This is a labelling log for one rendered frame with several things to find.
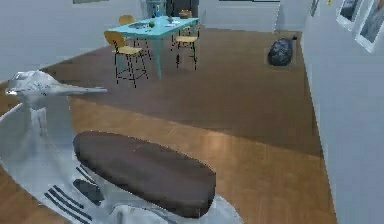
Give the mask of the yellow chair black legs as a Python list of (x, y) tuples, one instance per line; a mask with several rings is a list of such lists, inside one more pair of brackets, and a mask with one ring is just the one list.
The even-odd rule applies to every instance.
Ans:
[(194, 69), (197, 69), (197, 51), (196, 43), (200, 38), (200, 26), (199, 25), (188, 25), (176, 34), (171, 35), (171, 50), (176, 50), (176, 67), (179, 67), (181, 62), (181, 48), (190, 48), (192, 54), (190, 57), (193, 59)]
[(123, 35), (118, 31), (104, 32), (105, 40), (113, 48), (116, 83), (129, 80), (134, 87), (136, 81), (144, 76), (148, 79), (143, 49), (126, 43)]
[(127, 24), (132, 24), (136, 21), (136, 19), (132, 15), (121, 15), (119, 17), (119, 24), (120, 25), (127, 25)]

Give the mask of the brown oval table top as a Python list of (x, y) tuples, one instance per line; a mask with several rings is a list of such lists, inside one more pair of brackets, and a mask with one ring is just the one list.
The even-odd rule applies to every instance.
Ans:
[(167, 146), (116, 133), (84, 131), (74, 137), (73, 147), (105, 201), (113, 206), (143, 202), (197, 219), (214, 201), (216, 173)]

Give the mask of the turquoise dining table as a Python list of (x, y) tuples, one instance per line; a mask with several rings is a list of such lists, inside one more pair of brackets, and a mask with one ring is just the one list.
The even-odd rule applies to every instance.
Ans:
[(170, 23), (167, 20), (167, 16), (160, 16), (155, 18), (149, 18), (141, 20), (141, 23), (153, 22), (155, 26), (153, 28), (144, 27), (144, 28), (132, 28), (130, 24), (120, 25), (118, 27), (111, 28), (111, 31), (117, 31), (121, 33), (124, 37), (134, 37), (134, 38), (145, 38), (152, 40), (154, 47), (153, 51), (155, 54), (155, 62), (158, 78), (162, 78), (162, 68), (161, 68), (161, 49), (164, 46), (162, 39), (168, 37), (169, 35), (181, 30), (182, 28), (188, 25), (195, 25), (199, 21), (198, 18), (187, 18), (180, 19), (179, 17), (173, 17), (173, 22)]

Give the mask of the black rubbish bag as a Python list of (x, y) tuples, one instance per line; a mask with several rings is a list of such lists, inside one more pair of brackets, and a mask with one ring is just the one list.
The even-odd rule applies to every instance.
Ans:
[(292, 57), (292, 40), (280, 38), (272, 44), (267, 54), (267, 61), (272, 66), (287, 66), (291, 62)]

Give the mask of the dark cupboard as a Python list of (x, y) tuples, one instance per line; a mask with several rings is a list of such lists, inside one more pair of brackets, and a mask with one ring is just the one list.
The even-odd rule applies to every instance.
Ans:
[(182, 10), (190, 10), (193, 17), (198, 16), (199, 0), (167, 0), (166, 14), (178, 16)]

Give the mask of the white framed picture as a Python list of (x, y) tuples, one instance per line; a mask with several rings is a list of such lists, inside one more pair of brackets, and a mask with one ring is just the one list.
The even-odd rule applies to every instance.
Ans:
[(363, 0), (343, 0), (336, 21), (348, 31), (352, 31), (360, 14)]
[(372, 0), (355, 40), (371, 54), (384, 42), (384, 0)]

